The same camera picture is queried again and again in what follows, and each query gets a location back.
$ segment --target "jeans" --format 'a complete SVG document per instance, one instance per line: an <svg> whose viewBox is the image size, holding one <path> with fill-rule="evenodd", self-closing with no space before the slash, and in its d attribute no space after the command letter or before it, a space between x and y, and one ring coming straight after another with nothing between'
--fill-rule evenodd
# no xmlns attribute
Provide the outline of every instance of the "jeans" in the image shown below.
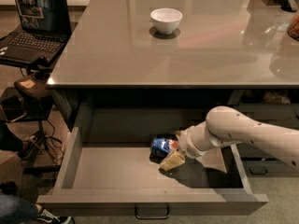
<svg viewBox="0 0 299 224"><path fill-rule="evenodd" d="M19 151L22 149L22 145L22 140L13 134L5 123L0 123L0 149Z"/></svg>
<svg viewBox="0 0 299 224"><path fill-rule="evenodd" d="M20 224L34 219L38 215L37 207L24 199L0 194L0 223Z"/></svg>

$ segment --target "bowl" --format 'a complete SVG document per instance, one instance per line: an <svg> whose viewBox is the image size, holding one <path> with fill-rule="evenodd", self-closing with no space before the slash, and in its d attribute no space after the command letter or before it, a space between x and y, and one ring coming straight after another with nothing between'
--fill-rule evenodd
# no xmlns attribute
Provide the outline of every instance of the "bowl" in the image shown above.
<svg viewBox="0 0 299 224"><path fill-rule="evenodd" d="M153 26L161 34L171 34L177 29L183 15L173 8L159 8L150 13Z"/></svg>

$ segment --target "countertop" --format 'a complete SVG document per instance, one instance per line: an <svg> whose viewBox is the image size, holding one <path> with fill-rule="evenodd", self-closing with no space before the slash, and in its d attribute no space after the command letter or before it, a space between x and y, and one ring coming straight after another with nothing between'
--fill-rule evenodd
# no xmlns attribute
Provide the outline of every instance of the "countertop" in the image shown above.
<svg viewBox="0 0 299 224"><path fill-rule="evenodd" d="M150 13L180 10L169 36ZM49 88L298 88L293 13L261 0L91 0Z"/></svg>

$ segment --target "shoe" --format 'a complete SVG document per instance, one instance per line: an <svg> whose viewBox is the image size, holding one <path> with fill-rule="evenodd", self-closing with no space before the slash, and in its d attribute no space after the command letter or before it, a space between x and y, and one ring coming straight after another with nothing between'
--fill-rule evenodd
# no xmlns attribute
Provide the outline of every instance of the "shoe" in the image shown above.
<svg viewBox="0 0 299 224"><path fill-rule="evenodd" d="M36 220L43 221L44 223L51 224L68 224L72 217L57 217L44 209L41 214L36 217Z"/></svg>
<svg viewBox="0 0 299 224"><path fill-rule="evenodd" d="M34 151L35 147L40 146L42 137L39 131L36 131L30 137L27 137L24 141L27 142L28 146L25 150L19 151L18 156L23 160L27 160Z"/></svg>

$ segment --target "black laptop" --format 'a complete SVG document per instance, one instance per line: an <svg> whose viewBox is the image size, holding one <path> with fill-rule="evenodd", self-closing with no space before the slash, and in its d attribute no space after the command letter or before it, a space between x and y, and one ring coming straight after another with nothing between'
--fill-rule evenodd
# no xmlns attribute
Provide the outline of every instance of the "black laptop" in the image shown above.
<svg viewBox="0 0 299 224"><path fill-rule="evenodd" d="M71 36L67 1L15 1L21 28L0 42L0 62L50 66Z"/></svg>

